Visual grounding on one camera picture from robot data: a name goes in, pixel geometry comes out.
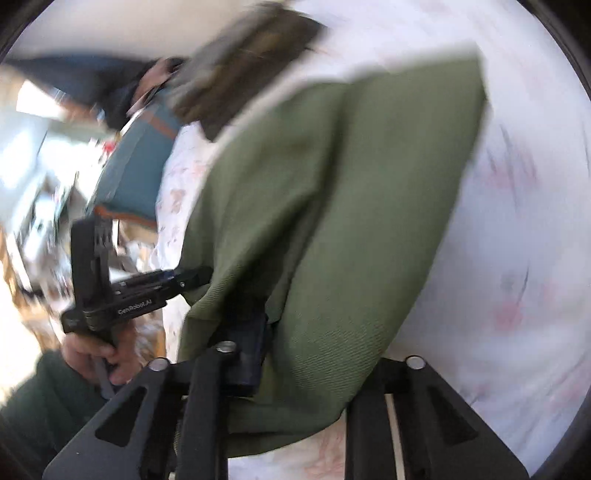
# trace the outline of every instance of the orange trim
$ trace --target orange trim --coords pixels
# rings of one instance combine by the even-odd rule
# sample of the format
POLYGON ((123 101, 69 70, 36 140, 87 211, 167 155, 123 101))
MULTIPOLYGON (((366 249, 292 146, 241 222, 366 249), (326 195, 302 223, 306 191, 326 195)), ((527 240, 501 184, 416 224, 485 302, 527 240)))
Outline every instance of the orange trim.
POLYGON ((177 138, 177 133, 160 118, 156 117, 153 112, 144 111, 140 114, 139 118, 145 121, 148 125, 154 127, 155 130, 163 134, 165 137, 169 137, 170 140, 175 140, 177 138))
POLYGON ((96 207, 94 207, 93 211, 99 217, 138 223, 139 225, 150 228, 154 231, 158 229, 158 225, 156 224, 156 222, 153 222, 152 220, 146 220, 145 218, 133 215, 132 213, 112 212, 111 210, 107 209, 104 205, 97 205, 96 207))

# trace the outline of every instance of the human hand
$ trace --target human hand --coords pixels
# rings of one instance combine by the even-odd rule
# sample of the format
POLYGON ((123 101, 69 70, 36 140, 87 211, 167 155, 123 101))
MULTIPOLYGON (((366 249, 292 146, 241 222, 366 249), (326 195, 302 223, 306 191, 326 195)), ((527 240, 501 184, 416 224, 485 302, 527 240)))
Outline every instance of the human hand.
POLYGON ((92 357, 105 358, 117 368, 111 372, 109 380, 113 385, 124 385, 142 368, 135 353, 135 325, 129 322, 115 334, 117 348, 98 338, 69 333, 61 345, 61 355, 70 368, 77 371, 91 383, 99 382, 92 357))

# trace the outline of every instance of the person's arm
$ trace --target person's arm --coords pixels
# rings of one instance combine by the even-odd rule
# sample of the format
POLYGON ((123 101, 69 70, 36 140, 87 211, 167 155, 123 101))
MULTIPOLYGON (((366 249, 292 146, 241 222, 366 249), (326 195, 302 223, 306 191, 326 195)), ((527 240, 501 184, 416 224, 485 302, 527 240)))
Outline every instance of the person's arm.
POLYGON ((0 410, 4 449, 31 479, 41 479, 55 455, 105 404, 96 388, 91 356, 118 364, 114 384, 124 384, 141 368, 135 354, 135 329, 124 330, 118 348, 94 338, 66 337, 61 351, 45 353, 36 374, 0 410))

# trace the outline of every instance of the bed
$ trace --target bed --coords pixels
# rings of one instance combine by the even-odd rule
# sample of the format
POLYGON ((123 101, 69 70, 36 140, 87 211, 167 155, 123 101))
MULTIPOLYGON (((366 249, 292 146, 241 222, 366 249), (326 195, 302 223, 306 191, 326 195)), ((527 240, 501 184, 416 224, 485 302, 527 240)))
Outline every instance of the bed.
MULTIPOLYGON (((386 356, 422 355, 534 474, 591 386, 591 103, 565 53, 516 0, 303 0, 328 27, 209 143, 183 127, 156 206, 155 268, 174 268, 221 149, 303 85, 478 49, 491 107, 432 271, 386 356)), ((176 360, 188 305, 163 311, 176 360)), ((232 459, 233 479, 342 479, 345 420, 232 459)))

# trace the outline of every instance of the green fabric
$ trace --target green fabric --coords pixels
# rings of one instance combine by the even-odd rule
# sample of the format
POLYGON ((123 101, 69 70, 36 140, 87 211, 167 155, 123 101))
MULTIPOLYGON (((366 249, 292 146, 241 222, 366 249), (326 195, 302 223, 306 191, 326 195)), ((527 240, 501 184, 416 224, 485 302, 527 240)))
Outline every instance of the green fabric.
POLYGON ((2 443, 30 478, 40 479, 49 462, 104 404, 60 352, 47 352, 35 376, 0 410, 2 443))
POLYGON ((310 86, 218 159, 182 267, 209 265, 180 358, 239 292, 268 298, 261 392, 230 405, 232 456, 337 420, 417 298, 453 209, 485 104, 477 59, 310 86))

